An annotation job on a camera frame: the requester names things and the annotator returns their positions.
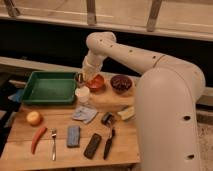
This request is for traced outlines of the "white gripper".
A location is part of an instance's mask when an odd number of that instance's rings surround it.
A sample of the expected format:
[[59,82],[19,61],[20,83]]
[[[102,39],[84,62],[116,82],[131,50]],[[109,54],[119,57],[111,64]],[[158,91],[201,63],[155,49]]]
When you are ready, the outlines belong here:
[[87,55],[82,63],[82,79],[86,83],[92,80],[102,69],[103,60],[98,56]]

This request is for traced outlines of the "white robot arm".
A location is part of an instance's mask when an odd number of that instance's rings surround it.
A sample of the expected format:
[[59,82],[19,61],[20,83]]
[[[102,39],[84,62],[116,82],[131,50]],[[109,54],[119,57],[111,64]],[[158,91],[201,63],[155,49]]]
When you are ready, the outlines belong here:
[[142,171],[201,171],[196,102],[205,89],[202,70],[170,55],[119,44],[112,32],[92,33],[86,45],[88,80],[108,57],[142,75],[134,100]]

